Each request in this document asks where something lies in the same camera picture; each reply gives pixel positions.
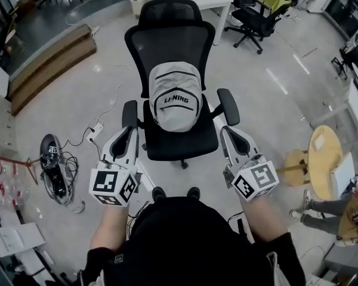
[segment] chair armrest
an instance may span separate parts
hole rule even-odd
[[[239,110],[237,109],[236,102],[234,101],[231,92],[228,89],[220,88],[217,89],[217,95],[219,96],[220,105],[211,113],[212,118],[224,113],[229,126],[239,124]]]
[[[137,101],[128,101],[124,105],[122,112],[122,128],[132,126],[138,127],[138,106]]]

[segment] chair caster wheel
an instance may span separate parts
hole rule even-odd
[[[184,160],[180,160],[180,166],[182,169],[188,168],[189,164],[185,162]]]

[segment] white marker cube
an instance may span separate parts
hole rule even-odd
[[[232,181],[237,193],[246,201],[270,192],[278,183],[279,178],[271,161],[240,170]]]
[[[107,206],[126,207],[138,183],[127,169],[92,169],[89,193]]]

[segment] white robotic arm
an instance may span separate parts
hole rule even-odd
[[[255,141],[245,132],[224,126],[220,141],[227,159],[223,171],[227,187],[234,187],[246,201],[270,192],[279,183],[273,163],[258,152]]]
[[[135,165],[138,143],[138,128],[127,126],[103,145],[97,168],[91,170],[89,187],[89,193],[100,203],[121,207],[129,204],[140,179]]]

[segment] li-ning logo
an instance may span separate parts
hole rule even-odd
[[[165,98],[165,102],[170,102],[175,100],[182,101],[182,102],[189,102],[188,98],[181,97],[180,95],[173,95],[172,97]]]

